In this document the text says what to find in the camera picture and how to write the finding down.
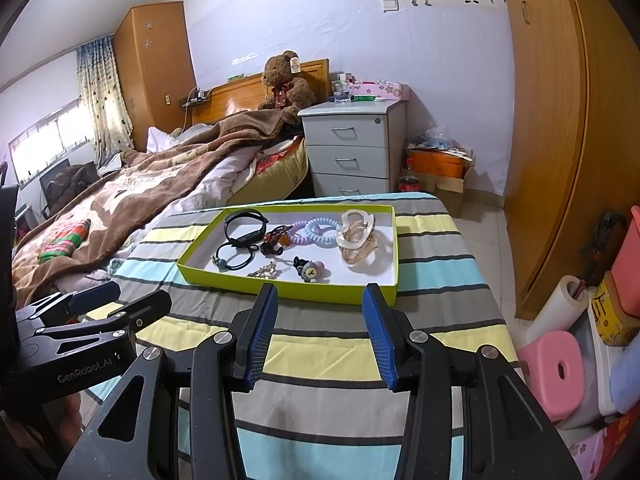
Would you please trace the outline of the person's left hand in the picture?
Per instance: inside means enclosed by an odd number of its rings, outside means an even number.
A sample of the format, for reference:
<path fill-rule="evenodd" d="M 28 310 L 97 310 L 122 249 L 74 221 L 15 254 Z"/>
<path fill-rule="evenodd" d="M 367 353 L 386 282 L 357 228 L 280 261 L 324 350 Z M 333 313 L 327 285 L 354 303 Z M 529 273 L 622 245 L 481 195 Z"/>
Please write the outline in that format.
<path fill-rule="evenodd" d="M 51 401 L 44 406 L 62 449 L 68 453 L 82 435 L 81 395 L 79 392 Z"/>

